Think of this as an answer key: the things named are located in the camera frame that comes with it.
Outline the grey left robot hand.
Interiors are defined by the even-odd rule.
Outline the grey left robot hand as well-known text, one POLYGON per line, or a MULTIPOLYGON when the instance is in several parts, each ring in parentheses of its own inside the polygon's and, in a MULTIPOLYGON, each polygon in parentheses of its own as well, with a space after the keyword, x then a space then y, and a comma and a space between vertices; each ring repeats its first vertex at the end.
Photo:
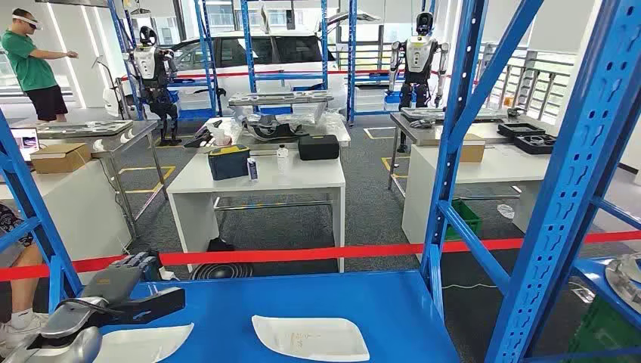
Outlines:
POLYGON ((186 299, 180 287, 169 287, 143 298, 130 297, 138 282, 160 281, 162 266, 159 253, 149 250, 128 255, 97 272, 82 291, 82 297, 105 299, 106 312, 92 313, 87 324, 97 327, 146 324, 182 310, 186 299))

